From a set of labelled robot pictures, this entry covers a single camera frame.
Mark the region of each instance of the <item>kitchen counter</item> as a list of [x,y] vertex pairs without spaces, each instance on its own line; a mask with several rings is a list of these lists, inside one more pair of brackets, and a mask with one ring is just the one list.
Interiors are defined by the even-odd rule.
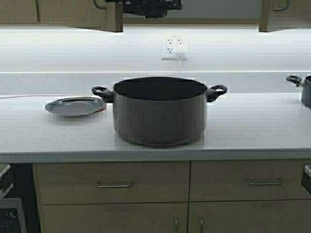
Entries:
[[112,105],[62,117],[46,112],[60,97],[0,100],[0,163],[183,161],[311,158],[311,109],[300,93],[226,94],[208,106],[198,141],[149,148],[119,138]]

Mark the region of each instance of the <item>pot handle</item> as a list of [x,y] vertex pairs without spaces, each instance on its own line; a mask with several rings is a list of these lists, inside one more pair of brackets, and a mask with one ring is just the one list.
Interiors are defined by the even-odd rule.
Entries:
[[297,87],[299,86],[303,86],[302,78],[295,76],[295,75],[290,75],[286,78],[287,81],[292,82],[294,84],[296,84]]
[[106,103],[113,103],[113,95],[112,91],[107,88],[101,86],[95,86],[92,88],[92,92],[94,95],[99,96]]
[[223,85],[213,86],[206,92],[207,102],[214,102],[219,96],[224,95],[225,93],[227,93],[227,87]]

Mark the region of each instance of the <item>white cable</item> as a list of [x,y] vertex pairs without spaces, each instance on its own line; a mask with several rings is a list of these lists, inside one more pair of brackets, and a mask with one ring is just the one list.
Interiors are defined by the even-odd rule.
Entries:
[[18,96],[9,96],[9,97],[0,97],[0,99],[12,99],[12,98],[22,98],[22,97],[54,97],[54,96],[93,96],[91,94],[63,94],[63,95],[18,95]]
[[179,58],[179,68],[178,68],[178,78],[180,78],[180,70],[181,70],[181,56]]

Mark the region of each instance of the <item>upper cabinet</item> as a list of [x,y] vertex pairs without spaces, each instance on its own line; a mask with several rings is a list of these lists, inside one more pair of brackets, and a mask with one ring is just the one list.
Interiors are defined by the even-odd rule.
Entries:
[[311,27],[310,0],[262,0],[260,31]]
[[122,4],[104,0],[37,0],[39,20],[76,28],[122,32]]
[[1,0],[0,24],[40,24],[122,32],[121,3],[105,0]]
[[38,23],[35,0],[1,0],[0,24]]

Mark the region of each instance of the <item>silver plate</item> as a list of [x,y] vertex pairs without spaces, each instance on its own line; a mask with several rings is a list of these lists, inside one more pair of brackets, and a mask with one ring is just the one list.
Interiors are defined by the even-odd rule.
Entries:
[[45,106],[45,109],[62,116],[83,116],[97,112],[106,107],[106,103],[100,98],[75,97],[56,100]]

